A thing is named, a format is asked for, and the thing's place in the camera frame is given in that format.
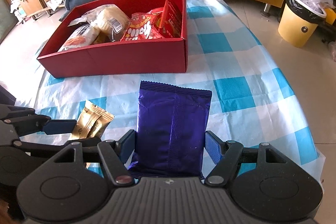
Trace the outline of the person's left hand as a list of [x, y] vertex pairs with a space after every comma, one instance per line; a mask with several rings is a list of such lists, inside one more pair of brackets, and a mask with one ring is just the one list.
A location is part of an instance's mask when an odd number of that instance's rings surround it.
[[8, 215], [8, 203], [0, 200], [0, 224], [11, 224], [12, 219]]

